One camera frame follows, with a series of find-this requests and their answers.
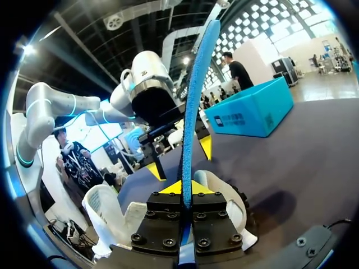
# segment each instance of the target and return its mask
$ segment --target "yellow triangle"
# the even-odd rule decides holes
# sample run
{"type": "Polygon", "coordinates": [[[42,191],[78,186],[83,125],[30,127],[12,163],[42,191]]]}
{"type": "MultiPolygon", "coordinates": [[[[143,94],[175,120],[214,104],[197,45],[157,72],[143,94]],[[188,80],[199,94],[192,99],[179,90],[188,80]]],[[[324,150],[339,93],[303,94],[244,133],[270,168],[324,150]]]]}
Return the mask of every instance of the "yellow triangle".
{"type": "MultiPolygon", "coordinates": [[[[191,181],[192,183],[192,194],[199,194],[200,192],[208,194],[208,193],[214,193],[213,191],[207,189],[206,187],[202,186],[198,182],[195,182],[194,180],[191,181]]],[[[180,194],[182,190],[182,182],[177,181],[175,184],[172,184],[168,188],[160,191],[160,193],[166,193],[169,194],[171,192],[180,194]]]]}
{"type": "Polygon", "coordinates": [[[206,136],[200,140],[202,149],[206,154],[208,160],[212,160],[212,137],[211,135],[206,136]]]}
{"type": "Polygon", "coordinates": [[[159,181],[166,181],[166,179],[162,179],[159,176],[158,170],[157,170],[157,166],[156,163],[151,163],[149,165],[146,166],[148,168],[148,170],[150,170],[150,172],[159,180],[159,181]]]}

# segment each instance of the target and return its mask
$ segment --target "cable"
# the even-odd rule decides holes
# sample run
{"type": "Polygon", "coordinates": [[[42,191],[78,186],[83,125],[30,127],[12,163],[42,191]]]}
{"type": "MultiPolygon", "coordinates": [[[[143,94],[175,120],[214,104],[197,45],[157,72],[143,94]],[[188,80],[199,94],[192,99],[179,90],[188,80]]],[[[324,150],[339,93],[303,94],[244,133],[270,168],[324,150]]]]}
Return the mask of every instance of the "cable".
{"type": "Polygon", "coordinates": [[[350,220],[350,219],[338,220],[338,221],[336,221],[336,222],[330,224],[330,225],[327,226],[326,228],[327,228],[327,229],[330,229],[330,228],[332,228],[333,226],[336,226],[336,225],[338,225],[338,224],[343,224],[343,223],[345,223],[345,224],[351,224],[351,223],[352,223],[352,220],[350,220]]]}

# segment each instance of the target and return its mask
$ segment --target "equipment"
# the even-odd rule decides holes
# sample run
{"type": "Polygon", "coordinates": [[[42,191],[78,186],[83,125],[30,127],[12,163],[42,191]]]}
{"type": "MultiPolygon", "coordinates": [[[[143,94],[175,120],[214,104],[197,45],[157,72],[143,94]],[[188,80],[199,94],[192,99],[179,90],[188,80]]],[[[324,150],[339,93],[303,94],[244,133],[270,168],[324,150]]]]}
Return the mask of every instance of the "equipment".
{"type": "Polygon", "coordinates": [[[271,65],[276,72],[276,74],[273,76],[274,78],[283,76],[286,79],[288,86],[294,86],[298,83],[296,71],[289,58],[281,58],[271,63],[271,65]]]}

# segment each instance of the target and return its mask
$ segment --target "graphic t-shirt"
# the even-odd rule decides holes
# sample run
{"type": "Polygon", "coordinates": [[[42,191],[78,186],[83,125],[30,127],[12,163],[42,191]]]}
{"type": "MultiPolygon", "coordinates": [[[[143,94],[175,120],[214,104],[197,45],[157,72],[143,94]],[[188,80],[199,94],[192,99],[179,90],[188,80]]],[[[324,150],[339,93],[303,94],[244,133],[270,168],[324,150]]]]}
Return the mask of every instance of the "graphic t-shirt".
{"type": "Polygon", "coordinates": [[[61,152],[61,155],[66,174],[72,177],[73,181],[86,193],[93,186],[102,184],[103,178],[92,160],[85,158],[81,150],[87,149],[80,143],[74,142],[73,150],[68,155],[61,152]]]}

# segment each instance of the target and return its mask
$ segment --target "blue crate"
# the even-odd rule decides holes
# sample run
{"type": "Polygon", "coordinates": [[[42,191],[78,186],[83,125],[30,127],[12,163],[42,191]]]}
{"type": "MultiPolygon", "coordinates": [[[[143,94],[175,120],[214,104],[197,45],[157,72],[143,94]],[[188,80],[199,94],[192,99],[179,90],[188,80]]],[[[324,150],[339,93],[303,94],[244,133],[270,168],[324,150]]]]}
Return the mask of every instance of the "blue crate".
{"type": "Polygon", "coordinates": [[[205,110],[215,133],[267,137],[293,107],[284,77],[256,85],[205,110]]]}
{"type": "Polygon", "coordinates": [[[359,64],[357,62],[353,62],[353,65],[354,65],[355,74],[357,75],[357,79],[359,82],[359,64]]]}

